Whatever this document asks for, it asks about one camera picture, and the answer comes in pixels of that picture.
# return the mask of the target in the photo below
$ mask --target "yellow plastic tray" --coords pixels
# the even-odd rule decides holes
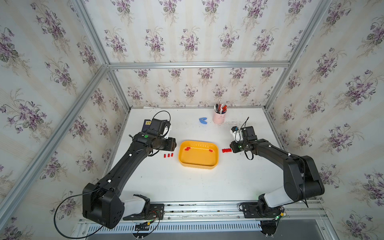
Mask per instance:
[[[210,142],[184,141],[180,146],[179,162],[184,167],[213,169],[218,164],[218,147]]]

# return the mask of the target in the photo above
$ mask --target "pen holder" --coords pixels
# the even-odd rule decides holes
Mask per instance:
[[[215,124],[223,124],[226,114],[227,113],[220,114],[220,113],[217,113],[214,111],[214,117],[213,117],[214,123]]]

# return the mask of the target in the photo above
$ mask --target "white tabletop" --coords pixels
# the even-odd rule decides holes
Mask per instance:
[[[143,126],[144,119],[152,119],[162,109],[132,109],[112,167],[125,154],[132,139]],[[283,171],[267,159],[255,156],[248,160],[243,152],[221,152],[234,140],[229,130],[240,127],[249,117],[247,126],[253,126],[258,138],[264,138],[278,146],[271,127],[261,108],[228,109],[225,122],[212,122],[214,110],[166,109],[171,114],[172,130],[169,137],[176,138],[177,147],[173,157],[164,158],[166,151],[145,158],[125,185],[121,200],[128,195],[141,194],[151,202],[183,201],[230,201],[257,200],[263,193],[283,185]],[[168,114],[159,113],[157,119],[168,119]],[[199,118],[206,117],[208,124]],[[184,167],[178,160],[179,146],[185,140],[212,142],[220,150],[219,163],[214,169]]]

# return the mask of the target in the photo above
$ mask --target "blue object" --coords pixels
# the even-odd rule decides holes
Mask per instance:
[[[200,122],[202,123],[202,124],[207,124],[207,122],[205,121],[207,118],[199,118],[199,120],[200,120]]]

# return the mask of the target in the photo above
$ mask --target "floral wallpaper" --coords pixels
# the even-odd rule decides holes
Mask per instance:
[[[118,70],[133,107],[264,106],[283,68]]]
[[[288,60],[319,0],[84,2],[110,62],[181,62]]]
[[[340,239],[384,234],[383,9],[332,1],[269,109],[286,148],[315,160]]]
[[[95,95],[99,104],[95,104]],[[120,99],[107,78],[104,78],[64,140],[48,159],[40,177],[6,228],[0,231],[1,239],[61,238],[52,221],[56,207],[63,199],[81,193],[87,183],[95,183],[103,175],[124,116]],[[31,129],[26,128],[20,134],[25,131],[32,133]],[[11,164],[3,163],[0,166],[2,191],[11,184],[9,176],[3,173],[7,173],[8,168],[12,167]],[[82,217],[81,210],[81,197],[66,200],[56,215],[60,231],[70,235]]]
[[[71,1],[0,1],[0,34],[1,202],[100,60]],[[64,174],[63,165],[51,164]],[[47,169],[44,175],[52,173]]]

